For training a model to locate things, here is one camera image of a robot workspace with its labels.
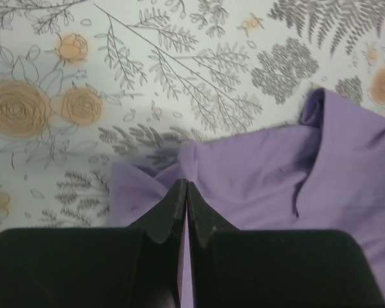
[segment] tablecloth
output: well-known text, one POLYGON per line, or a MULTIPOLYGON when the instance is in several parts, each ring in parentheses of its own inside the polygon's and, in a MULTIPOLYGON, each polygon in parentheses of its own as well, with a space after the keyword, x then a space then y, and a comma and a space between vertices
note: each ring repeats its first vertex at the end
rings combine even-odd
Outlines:
POLYGON ((1 0, 0 231, 102 226, 111 161, 294 123, 316 87, 385 116, 385 0, 1 0))

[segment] patterned surface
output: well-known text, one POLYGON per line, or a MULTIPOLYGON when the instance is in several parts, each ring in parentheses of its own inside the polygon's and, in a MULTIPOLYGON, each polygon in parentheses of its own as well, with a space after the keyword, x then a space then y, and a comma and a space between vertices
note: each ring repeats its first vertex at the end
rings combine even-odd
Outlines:
POLYGON ((385 116, 385 0, 1 0, 0 231, 103 225, 111 160, 291 123, 319 86, 385 116))

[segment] fern leaf print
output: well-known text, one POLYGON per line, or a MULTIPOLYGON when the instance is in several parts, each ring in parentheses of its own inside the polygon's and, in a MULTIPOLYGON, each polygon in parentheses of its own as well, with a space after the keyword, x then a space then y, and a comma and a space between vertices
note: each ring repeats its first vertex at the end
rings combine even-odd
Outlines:
POLYGON ((385 26, 385 0, 277 0, 268 16, 283 21, 288 28, 295 28, 299 37, 304 34, 312 43, 322 48, 323 43, 333 34, 330 54, 334 56, 341 43, 345 52, 351 55, 358 40, 375 31, 380 38, 385 26))

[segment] folded cloth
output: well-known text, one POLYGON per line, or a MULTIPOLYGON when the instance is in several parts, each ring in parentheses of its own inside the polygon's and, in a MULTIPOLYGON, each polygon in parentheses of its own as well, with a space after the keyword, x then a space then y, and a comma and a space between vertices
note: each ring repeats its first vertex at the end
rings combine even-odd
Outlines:
MULTIPOLYGON (((125 227, 177 178, 194 182, 242 230, 338 229, 361 245, 385 296, 385 118, 325 89, 314 91, 301 125, 181 145, 162 172, 116 162, 110 224, 125 227)), ((182 307, 193 307, 189 248, 182 307)))

